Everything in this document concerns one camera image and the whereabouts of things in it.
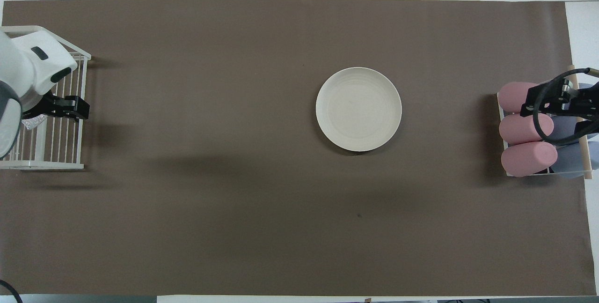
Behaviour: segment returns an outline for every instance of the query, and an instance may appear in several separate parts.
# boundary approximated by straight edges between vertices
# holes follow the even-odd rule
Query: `robotic arm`
[[[89,104],[83,99],[51,92],[76,68],[68,51],[43,30],[16,38],[0,32],[0,158],[13,147],[22,118],[88,118]]]
[[[599,70],[593,68],[566,71],[547,83],[530,88],[526,95],[526,103],[522,104],[520,109],[522,117],[533,116],[534,127],[539,136],[553,145],[565,145],[587,134],[599,132],[599,83],[590,88],[576,90],[566,77],[577,73],[599,77]],[[575,133],[571,136],[551,139],[541,129],[539,112],[581,117],[586,121],[578,122]]]

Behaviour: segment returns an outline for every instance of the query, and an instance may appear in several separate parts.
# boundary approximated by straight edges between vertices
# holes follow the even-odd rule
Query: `white plate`
[[[369,68],[338,71],[316,98],[316,119],[325,136],[349,151],[387,143],[402,119],[402,99],[387,77]]]

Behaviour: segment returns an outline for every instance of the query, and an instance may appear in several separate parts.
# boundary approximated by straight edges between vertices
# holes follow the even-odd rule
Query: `brown table surface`
[[[571,63],[562,2],[4,5],[94,56],[79,173],[0,171],[23,293],[594,295],[581,178],[506,177],[494,94]],[[386,75],[403,116],[353,154],[314,103]]]

